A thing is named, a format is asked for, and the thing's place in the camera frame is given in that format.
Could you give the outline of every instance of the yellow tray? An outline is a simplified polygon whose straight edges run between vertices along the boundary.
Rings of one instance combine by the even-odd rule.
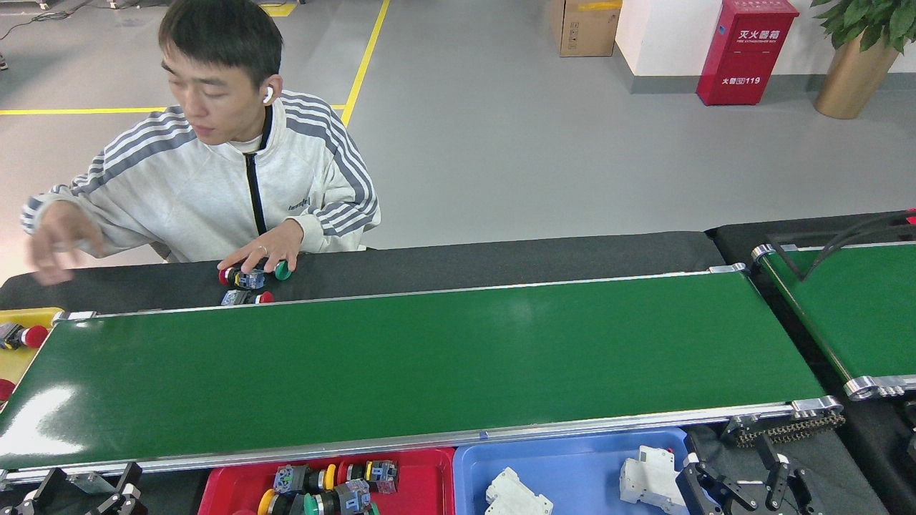
[[[0,311],[0,323],[14,322],[26,327],[44,325],[51,327],[51,318],[61,308],[33,308],[28,310]],[[0,348],[0,379],[6,379],[17,384],[26,373],[28,365],[32,362],[38,349],[21,346],[16,350]]]

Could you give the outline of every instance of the man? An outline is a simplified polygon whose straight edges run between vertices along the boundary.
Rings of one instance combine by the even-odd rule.
[[[363,159],[331,107],[283,91],[283,39],[250,0],[176,0],[159,26],[179,105],[149,117],[21,217],[41,284],[57,252],[104,257],[150,244],[171,262],[265,271],[299,252],[356,250],[380,222]]]

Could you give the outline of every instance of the gray floor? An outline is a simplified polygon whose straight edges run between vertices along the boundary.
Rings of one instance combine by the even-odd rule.
[[[916,206],[916,91],[878,92],[849,121],[819,115],[804,91],[719,107],[631,94],[620,56],[557,57],[547,4],[391,1],[349,125],[383,208],[364,243],[702,231]],[[16,28],[0,41],[0,110],[172,104],[156,45],[164,7],[141,5]],[[380,6],[310,0],[277,18],[286,85],[345,104]],[[0,4],[0,35],[41,12]],[[22,202],[82,173],[141,117],[0,115],[0,280],[28,270]],[[142,248],[84,264],[155,261]]]

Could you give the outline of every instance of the black hair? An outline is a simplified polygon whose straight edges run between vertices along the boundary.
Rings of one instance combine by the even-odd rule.
[[[159,25],[159,47],[200,63],[240,67],[258,87],[279,73],[283,37],[251,0],[175,0]]]

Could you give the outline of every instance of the cardboard box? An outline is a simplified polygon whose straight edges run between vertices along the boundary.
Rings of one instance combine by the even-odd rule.
[[[561,57],[613,54],[622,5],[621,0],[551,0],[551,28]]]

